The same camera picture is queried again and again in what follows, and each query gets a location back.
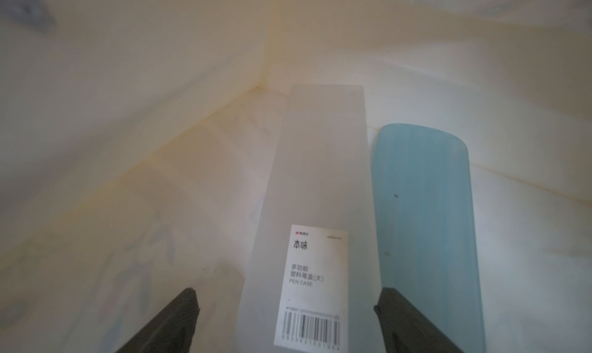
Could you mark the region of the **floral canvas tote bag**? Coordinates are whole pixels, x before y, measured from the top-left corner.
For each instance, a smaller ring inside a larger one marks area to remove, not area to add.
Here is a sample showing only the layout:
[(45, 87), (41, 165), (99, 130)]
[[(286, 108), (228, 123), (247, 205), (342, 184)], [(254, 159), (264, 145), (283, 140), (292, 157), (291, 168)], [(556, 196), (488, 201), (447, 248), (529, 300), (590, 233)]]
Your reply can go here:
[(1, 350), (114, 352), (183, 289), (230, 352), (295, 84), (470, 157), (488, 352), (591, 350), (591, 0), (44, 0), (1, 22)]

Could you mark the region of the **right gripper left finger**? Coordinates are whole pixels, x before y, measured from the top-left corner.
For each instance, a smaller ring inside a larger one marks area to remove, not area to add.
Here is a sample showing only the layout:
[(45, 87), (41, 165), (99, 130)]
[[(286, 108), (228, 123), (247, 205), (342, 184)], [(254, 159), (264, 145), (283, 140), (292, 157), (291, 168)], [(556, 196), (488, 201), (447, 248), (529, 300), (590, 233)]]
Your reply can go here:
[(199, 314), (196, 291), (186, 288), (117, 353), (188, 353)]

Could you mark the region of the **teal translucent case half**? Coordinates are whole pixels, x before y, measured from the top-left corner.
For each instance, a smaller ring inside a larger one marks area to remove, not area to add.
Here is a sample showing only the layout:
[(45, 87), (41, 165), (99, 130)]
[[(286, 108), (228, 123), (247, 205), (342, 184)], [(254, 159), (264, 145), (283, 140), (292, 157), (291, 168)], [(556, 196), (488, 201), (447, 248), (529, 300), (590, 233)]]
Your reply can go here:
[(438, 129), (385, 126), (372, 186), (382, 286), (399, 291), (461, 351), (485, 351), (467, 146)]

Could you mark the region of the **frosted clear pen case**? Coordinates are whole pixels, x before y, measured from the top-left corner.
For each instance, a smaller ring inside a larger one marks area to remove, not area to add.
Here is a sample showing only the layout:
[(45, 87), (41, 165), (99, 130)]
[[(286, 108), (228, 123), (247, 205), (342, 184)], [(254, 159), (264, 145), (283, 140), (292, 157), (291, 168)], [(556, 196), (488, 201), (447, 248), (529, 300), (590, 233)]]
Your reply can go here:
[(382, 352), (364, 89), (295, 85), (283, 118), (235, 352)]

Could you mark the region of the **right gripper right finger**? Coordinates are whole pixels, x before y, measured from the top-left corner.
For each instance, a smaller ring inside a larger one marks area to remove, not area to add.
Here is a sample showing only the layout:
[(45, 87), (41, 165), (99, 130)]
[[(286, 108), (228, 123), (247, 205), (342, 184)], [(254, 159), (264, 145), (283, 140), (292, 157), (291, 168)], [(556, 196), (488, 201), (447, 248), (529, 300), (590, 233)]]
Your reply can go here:
[(462, 352), (395, 288), (382, 288), (374, 311), (388, 353)]

